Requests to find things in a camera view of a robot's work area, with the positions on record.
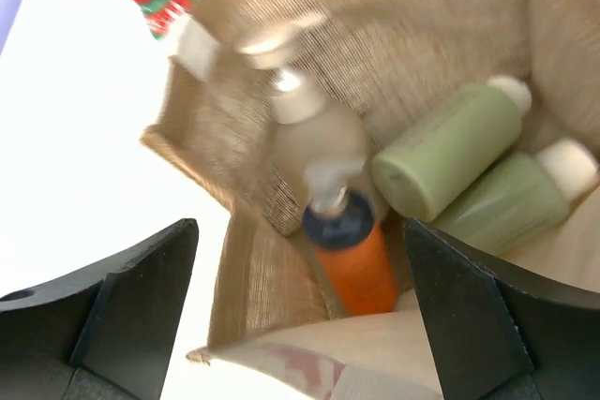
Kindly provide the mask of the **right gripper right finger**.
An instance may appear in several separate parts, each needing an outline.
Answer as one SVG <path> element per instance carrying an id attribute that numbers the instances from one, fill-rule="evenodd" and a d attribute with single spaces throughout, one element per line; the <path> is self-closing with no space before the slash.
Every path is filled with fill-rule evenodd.
<path id="1" fill-rule="evenodd" d="M 404 241 L 444 398 L 598 398 L 598 294 L 419 220 Z"/>

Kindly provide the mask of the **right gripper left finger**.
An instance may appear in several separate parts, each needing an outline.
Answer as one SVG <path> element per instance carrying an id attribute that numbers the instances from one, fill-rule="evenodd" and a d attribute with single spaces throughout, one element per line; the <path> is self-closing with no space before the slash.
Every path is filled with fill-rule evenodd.
<path id="1" fill-rule="evenodd" d="M 181 219 L 1 298 L 4 399 L 158 399 L 199 240 Z"/>

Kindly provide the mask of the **green bottle white cap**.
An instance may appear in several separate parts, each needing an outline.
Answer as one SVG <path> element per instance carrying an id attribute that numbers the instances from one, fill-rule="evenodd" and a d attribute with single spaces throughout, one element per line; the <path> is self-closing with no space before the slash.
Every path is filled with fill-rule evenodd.
<path id="1" fill-rule="evenodd" d="M 581 143 L 561 139 L 535 154 L 515 152 L 469 186 L 432 225 L 497 256 L 562 223 L 599 178 Z"/>
<path id="2" fill-rule="evenodd" d="M 372 158 L 375 185 L 400 215 L 435 219 L 517 141 L 532 103 L 513 76 L 459 87 Z"/>

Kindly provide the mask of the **orange spray bottle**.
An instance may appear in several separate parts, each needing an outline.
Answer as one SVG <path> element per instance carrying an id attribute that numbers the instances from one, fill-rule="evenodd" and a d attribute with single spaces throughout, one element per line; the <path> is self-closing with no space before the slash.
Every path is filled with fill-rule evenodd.
<path id="1" fill-rule="evenodd" d="M 388 313 L 399 295 L 380 222 L 368 196 L 349 183 L 365 162 L 363 157 L 315 162 L 304 175 L 308 204 L 302 227 L 352 316 Z"/>

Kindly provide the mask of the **beige pump lotion bottle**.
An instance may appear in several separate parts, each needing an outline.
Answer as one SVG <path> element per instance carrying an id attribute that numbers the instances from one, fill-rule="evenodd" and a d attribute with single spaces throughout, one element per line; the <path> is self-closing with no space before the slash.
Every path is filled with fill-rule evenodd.
<path id="1" fill-rule="evenodd" d="M 361 119 L 330 97 L 307 70 L 293 66 L 304 49 L 299 21 L 253 31 L 235 49 L 251 66 L 270 70 L 267 99 L 275 118 L 274 154 L 281 178 L 293 196 L 306 201 L 304 172 L 313 162 L 366 156 L 370 142 Z"/>

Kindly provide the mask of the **brown canvas bag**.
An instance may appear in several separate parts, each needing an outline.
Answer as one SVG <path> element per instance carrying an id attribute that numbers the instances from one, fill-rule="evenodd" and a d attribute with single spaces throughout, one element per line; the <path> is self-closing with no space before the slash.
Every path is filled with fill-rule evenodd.
<path id="1" fill-rule="evenodd" d="M 435 228 L 434 219 L 388 205 L 382 232 L 399 295 L 392 311 L 357 318 L 302 231 L 307 199 L 276 166 L 272 72 L 235 49 L 286 21 L 306 27 L 292 65 L 361 119 L 370 151 L 357 187 L 376 195 L 372 158 L 459 87 L 495 75 L 526 82 L 532 106 L 479 177 L 561 139 L 599 162 L 599 0 L 197 0 L 161 115 L 142 134 L 231 215 L 207 343 L 187 353 L 192 370 L 236 363 L 315 399 L 446 399 L 404 241 L 407 220 Z M 491 256 L 599 296 L 599 178 L 562 223 Z"/>

